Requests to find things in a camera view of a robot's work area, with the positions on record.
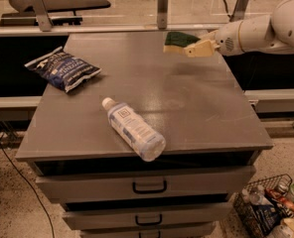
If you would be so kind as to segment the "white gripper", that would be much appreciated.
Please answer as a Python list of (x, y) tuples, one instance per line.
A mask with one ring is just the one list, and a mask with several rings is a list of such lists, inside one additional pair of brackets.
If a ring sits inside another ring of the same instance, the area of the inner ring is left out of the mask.
[(184, 54), (189, 58), (206, 58), (211, 57), (218, 50), (227, 57), (242, 55), (243, 50), (239, 40), (241, 24), (241, 21), (230, 22), (218, 30), (200, 35), (199, 38), (204, 41), (187, 45), (184, 47)]

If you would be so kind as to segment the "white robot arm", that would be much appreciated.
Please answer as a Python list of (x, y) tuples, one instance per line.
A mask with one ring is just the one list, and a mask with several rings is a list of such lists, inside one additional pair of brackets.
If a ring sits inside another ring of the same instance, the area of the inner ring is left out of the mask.
[(294, 0), (283, 0), (270, 15), (227, 23), (186, 46), (189, 58), (238, 56), (251, 52), (294, 54)]

